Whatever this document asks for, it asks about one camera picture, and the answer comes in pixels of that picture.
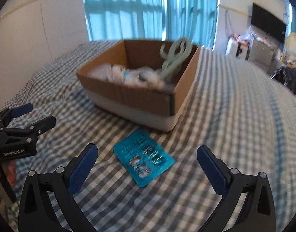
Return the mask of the person's left hand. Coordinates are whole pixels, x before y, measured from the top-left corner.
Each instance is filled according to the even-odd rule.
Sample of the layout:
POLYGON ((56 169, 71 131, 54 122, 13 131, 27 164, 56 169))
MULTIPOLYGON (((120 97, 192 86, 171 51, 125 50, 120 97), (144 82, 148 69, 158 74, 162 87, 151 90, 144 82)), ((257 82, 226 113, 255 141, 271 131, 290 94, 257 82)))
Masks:
POLYGON ((16 195, 7 180, 7 163, 0 163, 0 195, 7 207, 16 202, 16 195))

